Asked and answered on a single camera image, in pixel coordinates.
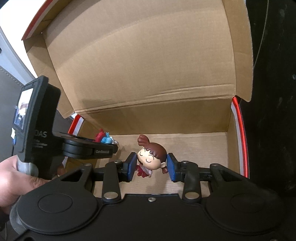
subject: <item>box lid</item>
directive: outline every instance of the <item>box lid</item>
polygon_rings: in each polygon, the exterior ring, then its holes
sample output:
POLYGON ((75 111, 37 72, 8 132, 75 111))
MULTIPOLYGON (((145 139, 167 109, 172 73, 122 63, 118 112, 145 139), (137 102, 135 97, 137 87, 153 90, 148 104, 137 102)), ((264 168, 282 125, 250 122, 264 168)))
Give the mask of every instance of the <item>box lid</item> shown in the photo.
POLYGON ((47 0, 44 6, 23 39, 29 52, 29 39, 44 37, 70 103, 63 113, 251 99, 252 43, 243 0, 47 0))

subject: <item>gray surface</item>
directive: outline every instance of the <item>gray surface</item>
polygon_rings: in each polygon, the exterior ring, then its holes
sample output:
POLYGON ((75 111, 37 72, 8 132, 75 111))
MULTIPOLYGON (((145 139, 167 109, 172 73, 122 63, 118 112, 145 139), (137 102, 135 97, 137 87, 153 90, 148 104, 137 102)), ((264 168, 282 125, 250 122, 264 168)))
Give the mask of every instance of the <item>gray surface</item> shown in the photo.
POLYGON ((11 156, 11 128, 22 84, 0 67, 0 161, 11 156))

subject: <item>doll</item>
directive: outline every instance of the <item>doll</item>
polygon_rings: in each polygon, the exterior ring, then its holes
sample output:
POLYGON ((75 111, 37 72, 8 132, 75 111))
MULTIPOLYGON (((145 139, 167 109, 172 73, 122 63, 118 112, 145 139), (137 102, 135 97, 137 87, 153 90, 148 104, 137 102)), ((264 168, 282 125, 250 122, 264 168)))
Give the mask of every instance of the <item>doll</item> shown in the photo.
POLYGON ((166 167, 167 152, 165 148, 155 142, 150 142, 148 137, 140 135, 138 138, 139 146, 143 148, 138 152, 137 165, 138 176, 151 177, 152 170, 162 169, 163 174, 168 172, 166 167))

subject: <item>doll face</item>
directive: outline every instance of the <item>doll face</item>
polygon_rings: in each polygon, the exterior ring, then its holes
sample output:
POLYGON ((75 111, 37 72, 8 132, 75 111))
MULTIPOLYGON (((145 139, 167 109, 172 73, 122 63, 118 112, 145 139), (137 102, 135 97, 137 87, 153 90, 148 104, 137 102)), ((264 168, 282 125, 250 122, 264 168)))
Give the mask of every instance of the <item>doll face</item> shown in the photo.
POLYGON ((142 165, 149 170, 157 170, 158 168, 165 166, 165 162, 161 163, 160 159, 151 155, 150 151, 145 150, 145 148, 138 152, 137 157, 142 165))

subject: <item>white wall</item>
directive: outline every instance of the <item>white wall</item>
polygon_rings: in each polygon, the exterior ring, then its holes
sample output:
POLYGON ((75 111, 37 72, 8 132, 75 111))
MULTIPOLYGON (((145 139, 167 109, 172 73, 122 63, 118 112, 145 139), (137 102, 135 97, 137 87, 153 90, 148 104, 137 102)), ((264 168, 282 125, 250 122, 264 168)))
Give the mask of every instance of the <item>white wall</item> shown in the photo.
MULTIPOLYGON (((0 9, 0 27, 16 54, 34 77, 37 77, 37 75, 29 61, 21 39, 31 20, 44 2, 45 0, 9 0, 0 9)), ((2 64, 5 64, 4 57, 1 58, 2 64)))

